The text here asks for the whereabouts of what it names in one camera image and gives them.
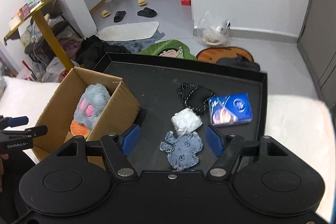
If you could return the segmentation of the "person left hand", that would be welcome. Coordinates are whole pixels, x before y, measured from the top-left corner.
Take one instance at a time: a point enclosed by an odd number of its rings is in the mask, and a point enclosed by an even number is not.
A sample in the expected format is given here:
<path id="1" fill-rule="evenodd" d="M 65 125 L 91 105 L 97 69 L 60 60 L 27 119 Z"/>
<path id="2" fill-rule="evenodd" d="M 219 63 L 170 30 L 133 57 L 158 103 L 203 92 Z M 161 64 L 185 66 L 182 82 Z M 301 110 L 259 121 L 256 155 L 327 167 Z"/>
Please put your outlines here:
<path id="1" fill-rule="evenodd" d="M 2 186 L 2 176 L 4 175 L 4 167 L 3 167 L 3 162 L 2 159 L 0 158 L 0 193 L 3 191 L 3 186 Z"/>

